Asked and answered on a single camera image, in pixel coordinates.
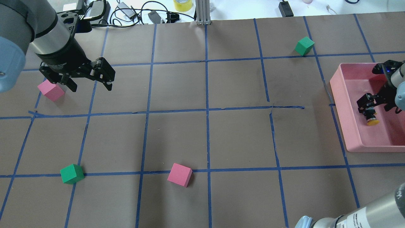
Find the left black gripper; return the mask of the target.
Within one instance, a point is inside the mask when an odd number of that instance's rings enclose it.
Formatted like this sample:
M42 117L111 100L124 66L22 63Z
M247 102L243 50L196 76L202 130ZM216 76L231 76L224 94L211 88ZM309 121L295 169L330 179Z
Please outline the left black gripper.
M53 83L66 85L72 92L77 92L74 78L86 78L102 83L112 91L115 70L108 61L99 57L91 61L76 40L71 40L61 50L52 54L41 54L39 72Z

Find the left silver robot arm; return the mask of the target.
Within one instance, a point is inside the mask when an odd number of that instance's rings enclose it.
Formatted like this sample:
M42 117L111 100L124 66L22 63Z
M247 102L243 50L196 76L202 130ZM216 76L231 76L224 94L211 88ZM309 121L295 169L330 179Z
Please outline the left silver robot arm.
M115 70L103 57L91 61L75 39L76 33L90 32L91 21L101 19L74 12L57 13L46 0L2 0L1 11L1 92L11 90L26 64L29 46L41 59L39 71L52 84L76 92L74 78L87 78L112 90Z

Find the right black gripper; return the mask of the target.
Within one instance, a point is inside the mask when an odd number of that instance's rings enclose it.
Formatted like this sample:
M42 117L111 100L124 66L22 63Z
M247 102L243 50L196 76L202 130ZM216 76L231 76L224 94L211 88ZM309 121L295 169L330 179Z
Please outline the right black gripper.
M357 100L358 111L364 114L368 108L385 104L384 110L390 111L395 108L395 113L401 113L401 109L395 104L396 89L385 83L376 94L366 93Z

